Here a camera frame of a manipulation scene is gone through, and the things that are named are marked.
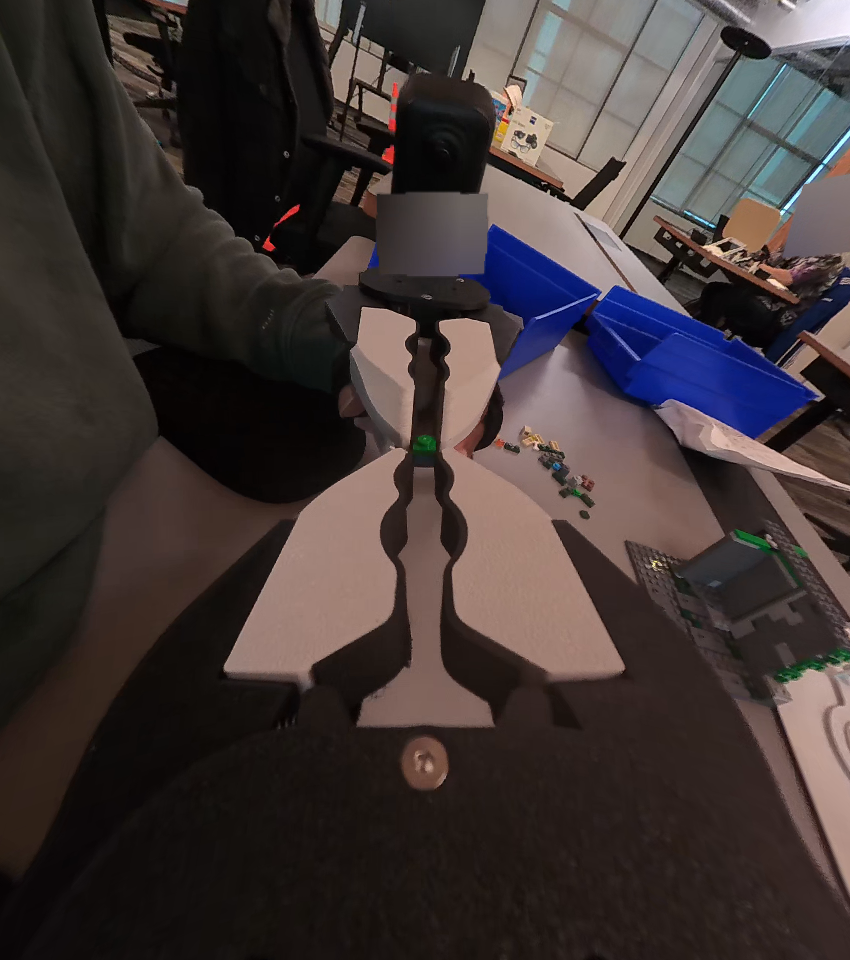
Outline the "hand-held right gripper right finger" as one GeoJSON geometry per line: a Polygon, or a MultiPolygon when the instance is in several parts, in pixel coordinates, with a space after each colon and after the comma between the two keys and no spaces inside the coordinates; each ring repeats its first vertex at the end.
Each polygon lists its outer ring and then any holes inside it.
{"type": "Polygon", "coordinates": [[[435,464],[448,553],[441,654],[461,685],[608,679],[623,660],[550,516],[454,449],[435,464]]]}

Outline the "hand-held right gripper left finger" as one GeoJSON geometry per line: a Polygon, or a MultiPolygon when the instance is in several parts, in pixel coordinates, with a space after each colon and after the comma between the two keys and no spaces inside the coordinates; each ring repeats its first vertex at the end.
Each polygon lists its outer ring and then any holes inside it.
{"type": "Polygon", "coordinates": [[[223,671],[232,680],[384,685],[407,664],[411,456],[393,449],[314,498],[287,539],[223,671]]]}

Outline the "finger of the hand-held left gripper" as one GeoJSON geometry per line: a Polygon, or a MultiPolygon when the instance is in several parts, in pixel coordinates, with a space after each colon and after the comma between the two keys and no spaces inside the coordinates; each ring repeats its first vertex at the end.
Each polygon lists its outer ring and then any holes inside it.
{"type": "Polygon", "coordinates": [[[434,436],[438,449],[450,450],[483,422],[501,372],[490,326],[473,318],[441,320],[431,362],[434,436]]]}
{"type": "Polygon", "coordinates": [[[350,350],[352,382],[377,434],[411,450],[431,407],[429,342],[417,322],[382,306],[362,306],[350,350]]]}

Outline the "person's left forearm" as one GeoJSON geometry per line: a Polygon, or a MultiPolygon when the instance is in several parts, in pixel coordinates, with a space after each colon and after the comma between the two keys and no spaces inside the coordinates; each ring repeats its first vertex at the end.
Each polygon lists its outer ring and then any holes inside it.
{"type": "Polygon", "coordinates": [[[102,268],[122,330],[338,397],[349,382],[327,307],[338,288],[256,253],[161,150],[147,158],[108,229],[102,268]]]}

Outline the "person's left hand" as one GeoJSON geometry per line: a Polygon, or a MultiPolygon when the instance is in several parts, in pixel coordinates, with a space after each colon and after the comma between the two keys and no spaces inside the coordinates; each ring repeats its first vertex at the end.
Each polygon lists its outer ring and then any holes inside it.
{"type": "MultiPolygon", "coordinates": [[[[482,419],[471,433],[456,445],[455,449],[465,456],[473,458],[476,451],[489,447],[501,430],[503,405],[501,387],[497,385],[491,394],[482,419]]],[[[366,413],[363,401],[354,386],[348,385],[341,390],[337,397],[337,408],[343,419],[353,421],[355,426],[374,438],[379,450],[385,450],[384,440],[379,438],[379,433],[370,416],[366,413]]]]}

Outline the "blue storage bin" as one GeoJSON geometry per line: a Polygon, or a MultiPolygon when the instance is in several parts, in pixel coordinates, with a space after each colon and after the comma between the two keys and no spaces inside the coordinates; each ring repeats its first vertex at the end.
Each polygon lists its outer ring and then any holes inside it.
{"type": "Polygon", "coordinates": [[[497,224],[489,227],[483,271],[401,280],[380,270],[380,243],[359,275],[370,306],[413,318],[431,340],[439,321],[486,322],[505,378],[550,353],[599,298],[599,289],[497,224]]]}
{"type": "Polygon", "coordinates": [[[615,286],[586,320],[589,349],[627,396],[675,400],[758,438],[816,394],[747,344],[615,286]]]}

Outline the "scatter of small loose bricks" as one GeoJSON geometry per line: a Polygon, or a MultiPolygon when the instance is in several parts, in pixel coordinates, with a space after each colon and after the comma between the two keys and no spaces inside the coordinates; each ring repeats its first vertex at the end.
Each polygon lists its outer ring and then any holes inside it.
{"type": "Polygon", "coordinates": [[[569,462],[568,453],[557,439],[523,426],[514,439],[500,434],[495,436],[492,447],[513,457],[527,453],[551,476],[552,486],[556,487],[559,497],[569,504],[575,501],[579,518],[585,522],[591,519],[596,507],[596,481],[569,462]]]}

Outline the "black office chair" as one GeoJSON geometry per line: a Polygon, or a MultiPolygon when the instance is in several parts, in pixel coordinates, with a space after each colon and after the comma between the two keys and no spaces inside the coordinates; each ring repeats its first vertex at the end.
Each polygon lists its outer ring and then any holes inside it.
{"type": "Polygon", "coordinates": [[[355,206],[335,200],[336,190],[347,171],[390,174],[392,165],[363,148],[307,134],[302,143],[318,157],[313,177],[300,201],[302,217],[299,266],[315,273],[352,237],[376,239],[376,219],[355,206]]]}

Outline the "wooden side table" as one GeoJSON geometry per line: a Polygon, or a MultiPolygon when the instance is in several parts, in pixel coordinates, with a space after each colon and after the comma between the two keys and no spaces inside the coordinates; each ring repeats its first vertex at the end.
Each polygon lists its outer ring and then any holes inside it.
{"type": "Polygon", "coordinates": [[[489,148],[488,163],[516,180],[546,191],[555,197],[563,194],[563,182],[555,175],[542,171],[498,147],[489,148]]]}

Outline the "white box with glasses print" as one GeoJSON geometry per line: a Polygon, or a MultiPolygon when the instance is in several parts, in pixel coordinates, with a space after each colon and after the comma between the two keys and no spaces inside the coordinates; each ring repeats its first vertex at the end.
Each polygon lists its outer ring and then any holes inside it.
{"type": "Polygon", "coordinates": [[[522,105],[503,118],[496,129],[493,145],[503,153],[537,166],[542,151],[554,128],[554,121],[522,105]]]}

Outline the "black jacket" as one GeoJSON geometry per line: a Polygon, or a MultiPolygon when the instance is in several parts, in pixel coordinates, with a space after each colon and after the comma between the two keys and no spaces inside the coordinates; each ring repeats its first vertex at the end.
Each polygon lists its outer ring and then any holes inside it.
{"type": "Polygon", "coordinates": [[[335,105],[311,1],[191,1],[176,62],[184,181],[262,249],[300,202],[335,105]]]}

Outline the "white paper sheet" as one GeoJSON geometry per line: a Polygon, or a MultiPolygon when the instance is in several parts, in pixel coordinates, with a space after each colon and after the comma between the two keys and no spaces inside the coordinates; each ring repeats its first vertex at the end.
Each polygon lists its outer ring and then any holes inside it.
{"type": "Polygon", "coordinates": [[[720,462],[754,468],[816,486],[850,494],[850,485],[831,479],[780,452],[748,438],[740,431],[676,400],[652,407],[685,450],[701,453],[720,462]]]}

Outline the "large black screen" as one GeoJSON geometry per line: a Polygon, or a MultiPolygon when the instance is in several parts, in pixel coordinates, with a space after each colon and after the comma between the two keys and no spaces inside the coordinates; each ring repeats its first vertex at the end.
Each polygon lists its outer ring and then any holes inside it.
{"type": "Polygon", "coordinates": [[[460,79],[484,1],[343,1],[339,25],[426,72],[460,79]]]}

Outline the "person's torso in green sweatshirt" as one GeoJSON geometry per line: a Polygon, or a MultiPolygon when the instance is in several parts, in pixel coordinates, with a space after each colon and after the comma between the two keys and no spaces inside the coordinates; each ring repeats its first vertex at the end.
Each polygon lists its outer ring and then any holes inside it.
{"type": "Polygon", "coordinates": [[[107,502],[158,435],[101,283],[156,148],[90,2],[0,2],[0,729],[71,641],[107,502]]]}

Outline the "black floor lamp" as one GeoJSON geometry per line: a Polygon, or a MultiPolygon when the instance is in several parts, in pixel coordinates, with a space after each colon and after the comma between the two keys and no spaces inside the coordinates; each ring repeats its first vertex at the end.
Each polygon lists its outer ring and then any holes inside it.
{"type": "Polygon", "coordinates": [[[719,40],[720,48],[716,49],[712,56],[707,71],[701,73],[703,79],[695,81],[696,86],[687,97],[688,103],[683,104],[680,114],[672,117],[671,127],[663,132],[660,148],[650,158],[650,169],[644,174],[636,192],[629,197],[624,212],[615,222],[616,232],[622,238],[644,212],[664,175],[668,173],[738,62],[742,58],[762,61],[770,53],[767,42],[742,27],[723,27],[719,40]]]}

